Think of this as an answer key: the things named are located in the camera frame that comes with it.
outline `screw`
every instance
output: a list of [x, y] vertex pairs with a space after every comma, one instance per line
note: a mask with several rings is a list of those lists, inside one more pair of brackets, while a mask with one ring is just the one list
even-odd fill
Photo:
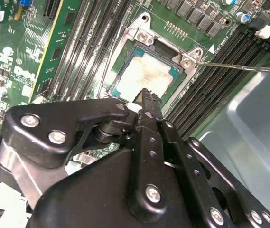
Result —
[[215, 223], [217, 223], [220, 226], [224, 224], [222, 214], [219, 212], [219, 210], [217, 210], [216, 208], [211, 208], [210, 213]]
[[141, 43], [144, 43], [145, 41], [148, 40], [148, 35], [145, 32], [140, 32], [137, 37], [138, 41]]
[[189, 60], [189, 59], [183, 59], [181, 62], [180, 62], [181, 66], [184, 68], [184, 69], [188, 69], [191, 67], [192, 65], [192, 62]]
[[63, 144], [66, 141], [66, 136], [61, 131], [52, 131], [48, 135], [49, 140], [55, 144]]
[[121, 104], [121, 103], [116, 104], [116, 106], [117, 106], [117, 108], [119, 108], [120, 110], [123, 110], [123, 111], [125, 110], [124, 105]]
[[161, 200], [161, 194], [159, 192], [159, 190], [152, 186], [152, 185], [148, 185], [145, 189], [145, 193], [146, 196], [148, 197], [148, 199], [153, 202], [153, 203], [159, 203]]
[[33, 115], [25, 115], [21, 118], [21, 123], [26, 127], [37, 127], [40, 121]]
[[262, 213], [262, 216], [266, 219], [266, 221], [268, 222], [268, 223], [270, 223], [270, 216], [268, 215], [268, 214], [266, 214], [266, 213]]
[[261, 220], [259, 214], [257, 214], [257, 212], [252, 210], [251, 211], [251, 216], [252, 216], [252, 218], [254, 219], [255, 222], [257, 222], [258, 224], [262, 224], [262, 220]]
[[170, 122], [167, 122], [167, 126], [173, 128], [173, 125]]
[[149, 118], [153, 118], [153, 114], [150, 112], [145, 112], [145, 115], [147, 115]]
[[199, 142], [197, 142], [195, 139], [192, 139], [192, 143], [194, 144], [194, 146], [199, 146]]

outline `hole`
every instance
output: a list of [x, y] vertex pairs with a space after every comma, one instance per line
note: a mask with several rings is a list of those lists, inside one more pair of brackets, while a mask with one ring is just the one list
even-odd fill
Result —
[[154, 158], [154, 157], [156, 156], [156, 152], [154, 152], [154, 151], [149, 151], [149, 155], [150, 155], [152, 158]]
[[154, 139], [154, 138], [149, 138], [149, 141], [150, 141], [151, 143], [156, 143], [156, 139]]
[[205, 175], [206, 175], [206, 178], [207, 179], [210, 179], [211, 178], [211, 173], [210, 173], [210, 171], [201, 163], [201, 162], [199, 162], [200, 163], [200, 165], [201, 165], [201, 168], [202, 168], [202, 170], [203, 170], [203, 172], [205, 173]]
[[149, 18], [148, 18], [147, 16], [144, 15], [144, 16], [142, 16], [142, 21], [143, 21], [143, 22], [148, 22], [148, 21], [149, 21]]
[[216, 187], [212, 187], [212, 190], [213, 190], [222, 210], [226, 210], [228, 205], [227, 205], [226, 197], [224, 196], [224, 194]]
[[133, 136], [131, 132], [125, 134], [125, 139], [130, 139]]
[[200, 176], [200, 172], [199, 172], [198, 170], [194, 170], [194, 174], [195, 174], [196, 176]]

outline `black ram slot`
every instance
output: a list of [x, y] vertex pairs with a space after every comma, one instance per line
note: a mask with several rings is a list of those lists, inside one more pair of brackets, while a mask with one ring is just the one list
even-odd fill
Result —
[[44, 16], [51, 20], [55, 19], [56, 13], [60, 5], [60, 0], [47, 0], [44, 5]]
[[[212, 62], [255, 66], [266, 53], [254, 40], [236, 31]], [[168, 115], [168, 120], [174, 123], [183, 139], [189, 137], [247, 74], [237, 69], [205, 67]]]

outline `hex bolt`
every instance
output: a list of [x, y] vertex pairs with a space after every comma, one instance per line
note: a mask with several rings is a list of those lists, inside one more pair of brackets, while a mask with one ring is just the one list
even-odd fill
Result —
[[26, 127], [37, 127], [40, 121], [33, 115], [25, 115], [21, 118], [21, 124]]
[[66, 136], [62, 131], [52, 131], [49, 133], [48, 138], [55, 144], [63, 144], [66, 141]]
[[223, 216], [219, 210], [217, 210], [216, 208], [211, 208], [210, 213], [211, 213], [212, 219], [214, 220], [216, 224], [218, 224], [219, 226], [222, 226], [224, 224]]
[[153, 203], [160, 202], [161, 194], [160, 194], [160, 191], [156, 187], [154, 187], [152, 185], [148, 185], [145, 189], [145, 193], [151, 202], [153, 202]]
[[264, 217], [264, 219], [268, 222], [268, 223], [270, 223], [270, 216], [267, 214], [267, 213], [262, 213], [262, 216]]
[[262, 224], [262, 220], [261, 220], [259, 214], [257, 214], [256, 211], [253, 211], [253, 210], [252, 210], [252, 211], [251, 211], [251, 216], [252, 216], [252, 218], [254, 219], [254, 221], [255, 221], [256, 223]]
[[197, 142], [195, 139], [192, 139], [192, 144], [194, 144], [194, 146], [199, 146], [199, 142]]
[[123, 110], [123, 111], [125, 110], [124, 105], [121, 103], [116, 104], [116, 107], [119, 108], [120, 110]]

